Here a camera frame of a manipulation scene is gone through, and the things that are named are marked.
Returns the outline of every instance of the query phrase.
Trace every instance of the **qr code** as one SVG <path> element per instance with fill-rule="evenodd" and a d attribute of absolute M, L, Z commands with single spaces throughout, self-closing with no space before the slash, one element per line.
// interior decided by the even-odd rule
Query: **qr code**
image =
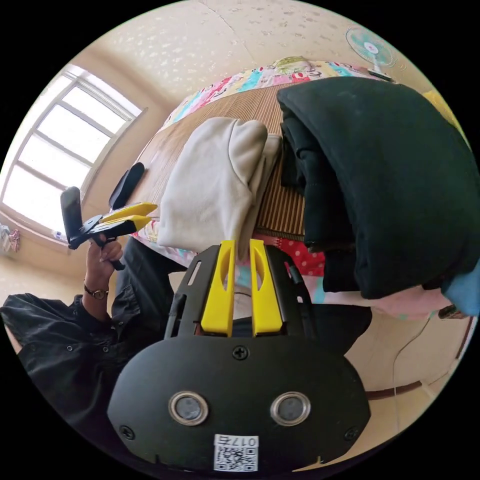
<path fill-rule="evenodd" d="M 214 469 L 223 472 L 256 472 L 258 453 L 258 448 L 216 445 Z"/>

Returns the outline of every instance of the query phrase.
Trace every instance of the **watch strap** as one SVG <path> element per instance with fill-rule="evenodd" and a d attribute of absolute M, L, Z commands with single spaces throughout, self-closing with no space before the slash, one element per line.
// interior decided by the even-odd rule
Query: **watch strap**
<path fill-rule="evenodd" d="M 109 294 L 108 290 L 90 290 L 85 284 L 83 284 L 83 289 L 86 293 L 97 300 L 102 300 Z"/>

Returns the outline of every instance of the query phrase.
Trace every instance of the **black shirt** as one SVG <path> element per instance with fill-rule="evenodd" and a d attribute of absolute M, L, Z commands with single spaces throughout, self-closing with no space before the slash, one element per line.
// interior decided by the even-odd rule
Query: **black shirt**
<path fill-rule="evenodd" d="M 22 346 L 18 358 L 34 385 L 60 416 L 89 442 L 136 470 L 154 465 L 133 457 L 114 431 L 107 408 L 124 365 L 161 338 L 122 331 L 138 314 L 134 298 L 116 302 L 113 321 L 100 322 L 77 295 L 71 305 L 25 293 L 10 295 L 0 316 Z"/>

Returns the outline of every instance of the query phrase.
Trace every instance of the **person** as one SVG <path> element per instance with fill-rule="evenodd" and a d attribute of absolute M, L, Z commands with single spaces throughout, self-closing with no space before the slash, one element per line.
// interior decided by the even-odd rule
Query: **person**
<path fill-rule="evenodd" d="M 114 273 L 111 261 L 120 259 L 125 269 L 117 273 L 109 315 L 109 284 Z M 164 338 L 174 298 L 169 274 L 184 271 L 184 266 L 134 237 L 128 239 L 124 250 L 117 241 L 103 248 L 91 242 L 84 292 L 76 295 L 71 305 L 21 293 L 10 295 L 0 307 L 21 364 L 51 406 L 97 448 L 149 475 L 158 473 L 158 467 L 127 450 L 108 419 L 107 409 L 127 362 Z M 363 307 L 313 307 L 318 309 L 317 340 L 341 355 L 368 328 L 372 318 L 370 309 Z M 251 336 L 251 313 L 247 312 L 248 317 L 245 309 L 241 310 L 243 315 L 234 322 L 233 334 Z"/>

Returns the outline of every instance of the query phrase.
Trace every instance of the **wrist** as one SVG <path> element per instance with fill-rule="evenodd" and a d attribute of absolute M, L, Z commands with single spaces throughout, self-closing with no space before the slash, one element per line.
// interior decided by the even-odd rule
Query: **wrist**
<path fill-rule="evenodd" d="M 110 279 L 101 278 L 96 275 L 89 275 L 87 273 L 85 276 L 84 284 L 92 292 L 95 292 L 96 290 L 108 291 Z"/>

